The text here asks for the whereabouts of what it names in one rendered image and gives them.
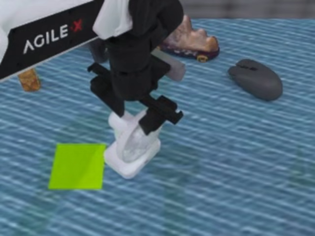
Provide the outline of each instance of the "logo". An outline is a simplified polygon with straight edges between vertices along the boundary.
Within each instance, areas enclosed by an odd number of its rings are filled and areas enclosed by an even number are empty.
[[[76,33],[82,31],[82,19],[74,21],[72,26],[63,25],[58,30],[52,29],[43,34],[37,35],[34,40],[27,40],[24,46],[23,54],[27,54],[29,51],[34,51],[36,48],[41,48],[45,45],[57,42],[63,38],[69,36],[69,29]]]

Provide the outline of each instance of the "blue water-patterned surface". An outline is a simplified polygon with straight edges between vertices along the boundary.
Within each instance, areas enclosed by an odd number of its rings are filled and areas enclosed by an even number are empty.
[[[184,59],[158,93],[185,112],[133,180],[105,168],[101,191],[48,191],[56,143],[110,143],[80,48],[38,67],[42,90],[0,84],[1,236],[315,236],[315,20],[195,20],[221,55]],[[242,58],[281,76],[265,103],[226,70]],[[140,105],[129,104],[131,112]]]

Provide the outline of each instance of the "green paper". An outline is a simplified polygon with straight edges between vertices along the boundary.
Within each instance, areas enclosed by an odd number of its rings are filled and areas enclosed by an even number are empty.
[[[49,189],[101,189],[105,144],[57,144]]]

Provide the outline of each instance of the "black computer mouse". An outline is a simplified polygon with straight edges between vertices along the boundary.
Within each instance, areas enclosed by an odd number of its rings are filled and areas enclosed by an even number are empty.
[[[273,101],[283,93],[280,77],[257,61],[242,59],[229,68],[228,74],[243,90],[262,100]]]

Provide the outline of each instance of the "green square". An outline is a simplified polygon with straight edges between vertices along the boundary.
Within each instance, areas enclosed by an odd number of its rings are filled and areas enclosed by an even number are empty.
[[[105,144],[57,144],[49,189],[101,189]]]

